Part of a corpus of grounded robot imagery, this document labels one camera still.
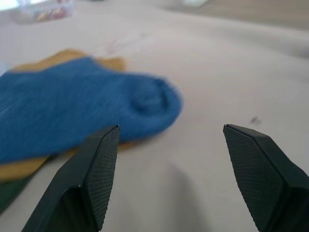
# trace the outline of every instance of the white fabric surface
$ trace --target white fabric surface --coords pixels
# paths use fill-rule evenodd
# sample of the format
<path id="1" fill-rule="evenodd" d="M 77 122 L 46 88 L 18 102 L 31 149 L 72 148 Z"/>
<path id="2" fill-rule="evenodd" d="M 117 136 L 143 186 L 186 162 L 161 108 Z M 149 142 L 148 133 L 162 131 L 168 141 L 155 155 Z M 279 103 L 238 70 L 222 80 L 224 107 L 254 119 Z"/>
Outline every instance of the white fabric surface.
<path id="1" fill-rule="evenodd" d="M 270 135 L 309 173 L 304 32 L 172 14 L 129 0 L 82 1 L 72 18 L 54 22 L 5 22 L 0 60 L 16 65 L 68 47 L 122 55 L 131 71 L 166 76 L 183 94 L 183 113 L 170 130 L 119 154 L 104 232 L 256 232 L 233 174 L 226 123 Z M 255 116 L 259 125 L 250 124 Z M 39 171 L 0 216 L 1 232 L 22 230 L 64 162 Z"/>
<path id="2" fill-rule="evenodd" d="M 0 76 L 10 69 L 10 65 L 0 61 Z"/>

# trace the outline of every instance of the dark green fabric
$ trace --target dark green fabric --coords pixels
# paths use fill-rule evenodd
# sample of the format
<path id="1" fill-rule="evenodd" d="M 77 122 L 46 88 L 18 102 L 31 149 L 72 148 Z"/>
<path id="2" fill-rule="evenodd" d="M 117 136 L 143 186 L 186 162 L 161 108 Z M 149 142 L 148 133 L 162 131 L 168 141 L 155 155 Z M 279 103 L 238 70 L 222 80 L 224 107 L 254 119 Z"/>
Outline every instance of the dark green fabric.
<path id="1" fill-rule="evenodd" d="M 0 182 L 0 214 L 15 200 L 31 178 L 32 176 L 28 176 L 20 180 Z"/>

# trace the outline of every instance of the stain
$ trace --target stain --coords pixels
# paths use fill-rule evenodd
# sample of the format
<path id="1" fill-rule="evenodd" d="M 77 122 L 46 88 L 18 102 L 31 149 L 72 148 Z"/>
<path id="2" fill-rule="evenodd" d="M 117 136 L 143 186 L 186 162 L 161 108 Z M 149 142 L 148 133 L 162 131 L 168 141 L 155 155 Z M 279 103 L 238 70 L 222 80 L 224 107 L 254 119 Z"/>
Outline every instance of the stain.
<path id="1" fill-rule="evenodd" d="M 254 125 L 256 125 L 256 126 L 259 126 L 259 125 L 261 125 L 262 120 L 260 120 L 260 119 L 258 118 L 258 116 L 255 116 L 254 118 L 251 119 L 250 123 L 251 123 L 251 124 L 254 124 Z"/>

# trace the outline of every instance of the plastic container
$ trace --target plastic container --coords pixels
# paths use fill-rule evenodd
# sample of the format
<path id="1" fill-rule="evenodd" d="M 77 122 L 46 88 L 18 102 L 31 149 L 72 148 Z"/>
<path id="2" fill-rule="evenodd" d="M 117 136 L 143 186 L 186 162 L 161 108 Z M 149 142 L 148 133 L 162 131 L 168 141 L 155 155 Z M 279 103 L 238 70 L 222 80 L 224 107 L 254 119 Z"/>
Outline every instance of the plastic container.
<path id="1" fill-rule="evenodd" d="M 18 0 L 21 20 L 43 22 L 71 16 L 73 0 Z"/>

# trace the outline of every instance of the white tablecloth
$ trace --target white tablecloth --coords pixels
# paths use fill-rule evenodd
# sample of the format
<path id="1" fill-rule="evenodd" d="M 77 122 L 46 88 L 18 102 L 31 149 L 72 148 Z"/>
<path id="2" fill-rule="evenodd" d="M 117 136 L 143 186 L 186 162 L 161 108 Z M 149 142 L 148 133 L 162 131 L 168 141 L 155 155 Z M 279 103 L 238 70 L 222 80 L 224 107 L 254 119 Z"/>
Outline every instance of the white tablecloth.
<path id="1" fill-rule="evenodd" d="M 0 17 L 0 60 L 37 61 L 66 48 L 125 56 L 166 76 L 183 113 L 165 133 L 119 154 L 105 232 L 256 232 L 237 187 L 226 123 L 270 135 L 309 173 L 309 36 L 170 13 L 129 0 L 79 2 L 74 16 L 33 25 Z M 260 124 L 251 124 L 254 117 Z M 64 158 L 46 165 L 0 216 L 22 230 Z"/>

